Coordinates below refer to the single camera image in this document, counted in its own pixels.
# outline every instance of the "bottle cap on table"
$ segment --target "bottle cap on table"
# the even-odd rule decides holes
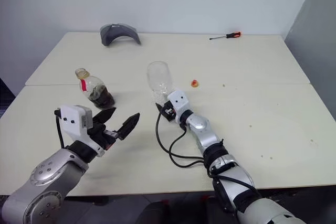
[[[191,87],[193,87],[193,88],[197,88],[198,85],[199,85],[199,83],[198,83],[197,80],[193,80],[193,81],[191,82]]]
[[[85,68],[78,68],[75,71],[75,74],[77,76],[78,79],[85,79],[86,77],[90,76],[90,73],[88,71],[86,71]]]

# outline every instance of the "small orange object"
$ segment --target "small orange object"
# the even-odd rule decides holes
[[[193,80],[193,81],[191,82],[191,87],[193,87],[193,88],[197,88],[198,85],[199,85],[199,83],[198,83],[197,80]]]

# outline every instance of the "red label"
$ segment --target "red label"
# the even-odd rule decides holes
[[[80,80],[80,84],[82,85],[82,90],[86,91],[86,83],[84,80]]]

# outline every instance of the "plastic bottle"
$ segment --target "plastic bottle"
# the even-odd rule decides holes
[[[95,76],[91,76],[84,68],[76,69],[75,74],[80,80],[80,91],[82,91],[82,93],[93,102],[97,108],[103,110],[113,107],[115,103],[113,96],[107,91],[102,80]]]
[[[152,89],[155,103],[163,105],[167,96],[173,91],[173,81],[168,64],[164,61],[154,61],[147,66],[147,82]]]

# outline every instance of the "robotic arm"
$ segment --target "robotic arm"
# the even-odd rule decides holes
[[[305,224],[274,201],[261,197],[250,175],[211,129],[209,120],[192,112],[183,91],[172,92],[168,99],[163,110],[173,111],[176,122],[187,126],[194,134],[208,175],[213,178],[216,196],[225,211],[235,211],[241,224]]]
[[[3,205],[4,220],[10,224],[54,223],[64,198],[78,184],[88,164],[103,156],[118,138],[125,139],[140,117],[137,113],[119,130],[108,131],[104,123],[114,111],[103,110],[92,118],[92,111],[79,105],[56,110],[57,120],[74,142],[36,166],[29,180]]]

